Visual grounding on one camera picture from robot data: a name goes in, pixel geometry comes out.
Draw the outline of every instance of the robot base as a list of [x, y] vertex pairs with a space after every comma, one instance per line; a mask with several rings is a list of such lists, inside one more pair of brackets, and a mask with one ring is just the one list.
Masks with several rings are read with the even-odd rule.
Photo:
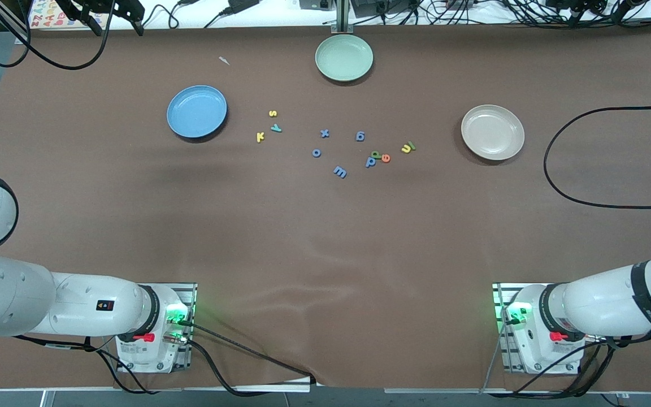
[[[519, 349], [519, 357], [525, 373], [537, 374], [558, 361], [572, 350], [584, 346], [584, 340], [566, 342], [553, 341], [550, 332], [539, 313], [539, 298], [545, 286], [531, 284], [522, 288], [514, 301], [504, 311], [504, 321], [519, 320], [519, 324], [507, 325], [506, 332], [514, 334], [514, 343]], [[574, 353], [558, 365], [546, 371], [546, 374], [576, 374], [579, 361], [584, 351]]]
[[[171, 373], [189, 368], [191, 350], [189, 346], [163, 341], [165, 335], [192, 338], [192, 329], [168, 322], [171, 314], [181, 314], [192, 322], [196, 303], [196, 283], [144, 283], [152, 287], [160, 299], [160, 314], [155, 327], [153, 342], [142, 339], [125, 343], [116, 338], [117, 356], [134, 373]], [[118, 371], [126, 373], [120, 367]]]

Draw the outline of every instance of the gray floor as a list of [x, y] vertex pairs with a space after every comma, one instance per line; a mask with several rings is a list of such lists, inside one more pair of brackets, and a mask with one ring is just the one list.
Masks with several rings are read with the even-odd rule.
[[[0, 61], [5, 61], [11, 53], [13, 39], [10, 34], [0, 33]], [[3, 69], [0, 68], [0, 79]], [[41, 392], [0, 392], [0, 406], [17, 405], [35, 407], [39, 405]], [[447, 407], [447, 406], [495, 406], [495, 407], [529, 407], [535, 405], [550, 405], [551, 407], [609, 407], [600, 396], [587, 395], [581, 399], [566, 399], [553, 401], [539, 400], [504, 400], [490, 396], [476, 395], [391, 395], [382, 389], [336, 389], [313, 387], [308, 394], [290, 394], [291, 407], [377, 407], [377, 406], [418, 406], [418, 407]], [[632, 395], [628, 399], [635, 407], [651, 407], [651, 396]], [[57, 392], [54, 399], [55, 407], [180, 407], [181, 405], [227, 405], [232, 407], [288, 407], [282, 393], [254, 397], [253, 399], [238, 399], [225, 392], [165, 392], [156, 396], [135, 396], [124, 392]]]

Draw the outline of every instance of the white plate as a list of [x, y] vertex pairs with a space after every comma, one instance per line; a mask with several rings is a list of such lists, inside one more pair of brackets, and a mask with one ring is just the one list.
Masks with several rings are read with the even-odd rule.
[[524, 146], [524, 126], [511, 111], [483, 104], [463, 116], [462, 137], [468, 148], [479, 157], [505, 160]]

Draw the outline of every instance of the blue plate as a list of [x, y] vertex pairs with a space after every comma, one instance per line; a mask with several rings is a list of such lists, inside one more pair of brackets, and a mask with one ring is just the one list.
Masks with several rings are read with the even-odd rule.
[[190, 86], [172, 98], [167, 123], [183, 137], [205, 137], [223, 124], [227, 112], [228, 104], [219, 90], [207, 85]]

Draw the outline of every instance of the looped black cable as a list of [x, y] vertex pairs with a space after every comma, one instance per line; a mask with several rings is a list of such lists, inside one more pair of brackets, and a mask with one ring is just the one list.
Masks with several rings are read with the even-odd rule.
[[597, 202], [590, 202], [590, 201], [585, 201], [582, 199], [574, 198], [571, 195], [568, 195], [567, 193], [563, 192], [561, 189], [559, 189], [558, 186], [554, 183], [554, 181], [551, 179], [549, 175], [549, 170], [547, 167], [547, 160], [549, 158], [549, 152], [552, 149], [552, 146], [554, 145], [554, 142], [556, 139], [561, 135], [562, 132], [566, 130], [567, 127], [571, 126], [576, 122], [577, 120], [581, 118], [585, 118], [586, 116], [589, 116], [590, 114], [595, 114], [595, 113], [601, 113], [602, 111], [622, 111], [622, 110], [651, 110], [651, 106], [618, 106], [618, 107], [603, 107], [601, 109], [594, 109], [587, 111], [586, 113], [579, 114], [576, 118], [573, 118], [568, 121], [568, 123], [564, 124], [564, 126], [559, 129], [558, 132], [552, 137], [551, 141], [549, 142], [549, 145], [547, 146], [546, 152], [544, 153], [544, 162], [543, 162], [543, 170], [544, 170], [544, 176], [547, 179], [547, 182], [555, 190], [559, 195], [563, 196], [564, 198], [568, 199], [569, 201], [575, 202], [577, 204], [581, 205], [587, 205], [587, 206], [594, 206], [596, 208], [608, 208], [608, 209], [651, 209], [651, 205], [613, 205], [610, 203], [597, 203]]

